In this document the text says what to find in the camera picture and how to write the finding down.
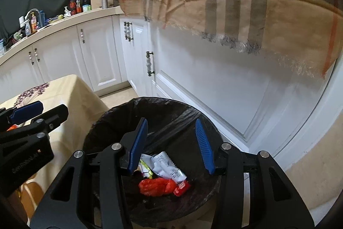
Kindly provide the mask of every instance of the countertop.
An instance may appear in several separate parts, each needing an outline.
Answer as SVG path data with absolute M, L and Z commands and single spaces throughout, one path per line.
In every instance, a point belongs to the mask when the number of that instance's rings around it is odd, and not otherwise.
M 8 50 L 2 57 L 0 57 L 0 65 L 2 65 L 5 61 L 10 59 L 12 56 L 14 56 L 22 49 L 62 29 L 69 28 L 71 26 L 75 26 L 76 24 L 81 24 L 83 22 L 87 22 L 90 20 L 123 14 L 124 12 L 121 10 L 119 6 L 117 6 L 107 9 L 98 8 L 91 11 L 76 14 L 71 17 L 64 18 L 58 22 L 53 23 L 51 26 L 40 29 L 37 33 L 31 35 L 30 37 L 24 37 L 22 40 L 18 41 L 16 44 L 12 46 L 10 50 Z

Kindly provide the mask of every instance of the black garbage bag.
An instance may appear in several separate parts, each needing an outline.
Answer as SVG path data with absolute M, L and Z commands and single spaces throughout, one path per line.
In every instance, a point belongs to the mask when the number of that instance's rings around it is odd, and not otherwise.
M 171 99 L 140 97 L 104 113 L 86 136 L 83 150 L 100 152 L 119 142 L 125 133 L 136 129 L 142 117 L 148 121 L 143 153 L 156 155 L 166 151 L 193 186 L 181 197 L 173 194 L 146 197 L 139 193 L 138 184 L 143 179 L 140 174 L 122 177 L 131 220 L 141 226 L 155 227 L 157 223 L 196 211 L 213 197 L 219 186 L 219 176 L 209 175 L 204 167 L 195 135 L 196 119 L 201 119 L 210 142 L 219 146 L 223 141 L 213 123 L 194 107 Z M 99 188 L 96 183 L 93 186 L 97 196 Z

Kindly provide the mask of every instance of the faucet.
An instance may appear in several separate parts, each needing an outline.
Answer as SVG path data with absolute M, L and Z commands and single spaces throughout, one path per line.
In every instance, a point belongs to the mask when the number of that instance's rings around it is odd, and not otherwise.
M 26 14 L 26 16 L 25 16 L 25 21 L 29 18 L 29 15 L 30 15 L 33 11 L 35 11 L 35 12 L 38 13 L 38 24 L 39 24 L 39 28 L 44 27 L 44 26 L 45 26 L 45 23 L 42 22 L 42 14 L 41 14 L 41 12 L 40 12 L 38 9 L 36 9 L 36 8 L 31 9 L 31 10 Z

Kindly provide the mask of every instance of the cabinet door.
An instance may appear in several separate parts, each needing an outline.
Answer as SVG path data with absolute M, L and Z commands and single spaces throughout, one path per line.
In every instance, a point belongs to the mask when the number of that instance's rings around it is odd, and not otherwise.
M 131 23 L 128 28 L 133 39 L 130 41 L 125 38 L 124 22 Z M 128 80 L 138 96 L 146 96 L 147 23 L 141 19 L 121 17 L 120 31 Z
M 237 53 L 190 31 L 152 24 L 155 89 L 204 114 L 244 151 L 276 155 L 296 135 L 329 80 L 297 75 L 262 54 Z
M 0 104 L 10 99 L 12 96 L 6 76 L 2 73 L 0 67 Z
M 76 26 L 37 41 L 33 44 L 33 52 L 45 82 L 76 74 L 92 88 L 78 42 Z
M 44 83 L 32 47 L 20 51 L 0 66 L 3 82 L 10 94 L 6 100 Z
M 78 34 L 94 91 L 121 83 L 112 18 L 80 24 Z

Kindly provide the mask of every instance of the orange object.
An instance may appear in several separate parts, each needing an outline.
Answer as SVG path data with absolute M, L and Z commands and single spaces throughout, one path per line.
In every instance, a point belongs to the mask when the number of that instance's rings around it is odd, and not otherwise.
M 145 196 L 158 197 L 173 193 L 177 187 L 172 179 L 144 179 L 139 183 L 139 190 Z
M 76 1 L 76 14 L 81 13 L 81 12 L 82 12 L 82 7 L 81 7 L 81 4 L 80 4 L 80 1 L 77 0 Z
M 14 124 L 7 131 L 14 130 L 16 128 L 18 128 L 18 125 Z

